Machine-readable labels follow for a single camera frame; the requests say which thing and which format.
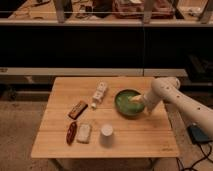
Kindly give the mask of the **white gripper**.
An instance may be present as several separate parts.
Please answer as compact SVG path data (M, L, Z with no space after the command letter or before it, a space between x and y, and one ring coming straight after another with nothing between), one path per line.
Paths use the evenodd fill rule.
M143 95L137 95L130 98L131 102L142 102L147 108L147 111L151 113L160 102L160 97L153 91L149 90Z

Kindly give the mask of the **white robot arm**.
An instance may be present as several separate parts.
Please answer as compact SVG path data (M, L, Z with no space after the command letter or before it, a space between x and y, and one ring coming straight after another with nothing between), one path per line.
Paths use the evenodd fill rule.
M179 88L180 81L176 77L155 78L147 92L132 97L131 101L143 103L149 111L153 111L161 100L166 100L175 105L209 136L213 136L213 109L184 95Z

